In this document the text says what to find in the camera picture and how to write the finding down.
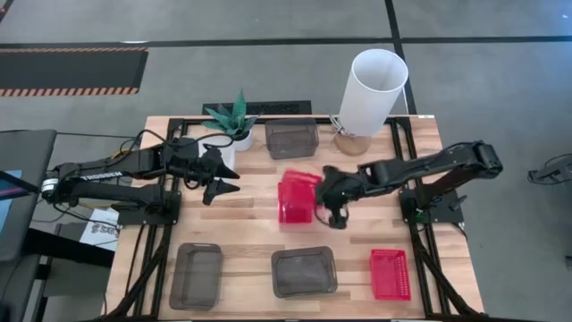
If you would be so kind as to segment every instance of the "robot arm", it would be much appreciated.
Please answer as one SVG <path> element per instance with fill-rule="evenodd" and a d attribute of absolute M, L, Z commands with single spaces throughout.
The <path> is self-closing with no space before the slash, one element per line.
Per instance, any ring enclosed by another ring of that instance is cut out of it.
<path fill-rule="evenodd" d="M 180 138 L 151 148 L 128 151 L 118 157 L 58 165 L 46 174 L 41 188 L 42 197 L 48 203 L 67 202 L 70 206 L 76 206 L 80 198 L 110 199 L 120 201 L 114 205 L 118 211 L 143 208 L 148 213 L 161 214 L 178 207 L 176 192 L 164 191 L 161 184 L 135 188 L 101 181 L 125 176 L 150 180 L 170 174 L 182 178 L 189 189 L 206 186 L 203 203 L 210 205 L 214 197 L 240 189 L 215 177 L 239 179 L 240 176 L 224 165 L 221 151 L 216 147 L 211 147 L 199 157 L 199 141 Z"/>
<path fill-rule="evenodd" d="M 315 190 L 316 202 L 332 212 L 330 227 L 344 229 L 348 216 L 342 216 L 341 209 L 350 201 L 388 194 L 410 180 L 447 171 L 438 181 L 415 187 L 419 208 L 429 207 L 435 197 L 472 179 L 496 177 L 502 164 L 491 145 L 475 141 L 454 144 L 439 153 L 409 161 L 392 159 L 358 165 L 355 173 L 327 165 L 324 181 Z"/>

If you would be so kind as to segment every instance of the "red plastic basket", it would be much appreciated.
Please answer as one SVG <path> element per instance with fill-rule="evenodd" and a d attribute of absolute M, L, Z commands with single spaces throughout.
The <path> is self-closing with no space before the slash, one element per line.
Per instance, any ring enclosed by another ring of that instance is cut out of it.
<path fill-rule="evenodd" d="M 280 224 L 309 224 L 314 218 L 315 186 L 322 178 L 287 170 L 278 183 Z"/>
<path fill-rule="evenodd" d="M 372 250 L 369 266 L 376 300 L 411 301 L 404 250 Z"/>

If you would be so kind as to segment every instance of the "orange striped tape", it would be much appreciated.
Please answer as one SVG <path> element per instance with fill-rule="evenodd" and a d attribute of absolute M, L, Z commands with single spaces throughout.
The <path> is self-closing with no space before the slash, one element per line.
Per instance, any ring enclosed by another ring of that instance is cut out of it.
<path fill-rule="evenodd" d="M 149 51 L 147 47 L 118 47 L 118 48 L 0 48 L 1 53 L 104 53 L 118 51 Z"/>
<path fill-rule="evenodd" d="M 133 95 L 139 88 L 94 88 L 94 89 L 0 89 L 0 97 L 53 97 L 53 96 L 95 96 Z"/>

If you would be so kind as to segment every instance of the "plastic bin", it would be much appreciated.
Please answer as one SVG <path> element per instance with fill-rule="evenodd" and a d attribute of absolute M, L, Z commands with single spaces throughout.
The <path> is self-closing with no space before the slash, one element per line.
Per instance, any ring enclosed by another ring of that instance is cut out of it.
<path fill-rule="evenodd" d="M 369 264 L 376 300 L 411 301 L 404 250 L 372 250 Z"/>
<path fill-rule="evenodd" d="M 314 220 L 315 186 L 322 178 L 287 170 L 278 183 L 278 222 L 309 224 Z"/>
<path fill-rule="evenodd" d="M 313 118 L 268 121 L 266 148 L 274 160 L 311 157 L 318 147 L 318 129 Z"/>
<path fill-rule="evenodd" d="M 338 289 L 333 252 L 325 246 L 276 251 L 272 255 L 272 279 L 278 298 Z"/>
<path fill-rule="evenodd" d="M 218 302 L 223 254 L 215 244 L 184 243 L 177 251 L 169 305 L 210 310 Z"/>

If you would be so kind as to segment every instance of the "gray translucent tray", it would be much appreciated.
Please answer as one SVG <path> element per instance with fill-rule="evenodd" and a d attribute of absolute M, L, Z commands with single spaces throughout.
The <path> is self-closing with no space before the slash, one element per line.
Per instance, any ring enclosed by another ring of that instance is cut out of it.
<path fill-rule="evenodd" d="M 311 157 L 318 147 L 318 128 L 313 118 L 268 121 L 265 124 L 266 148 L 274 160 Z"/>
<path fill-rule="evenodd" d="M 179 247 L 169 305 L 172 309 L 209 310 L 218 302 L 223 254 L 218 245 L 185 243 Z"/>
<path fill-rule="evenodd" d="M 272 279 L 278 298 L 338 289 L 333 252 L 325 246 L 276 251 L 272 255 Z"/>

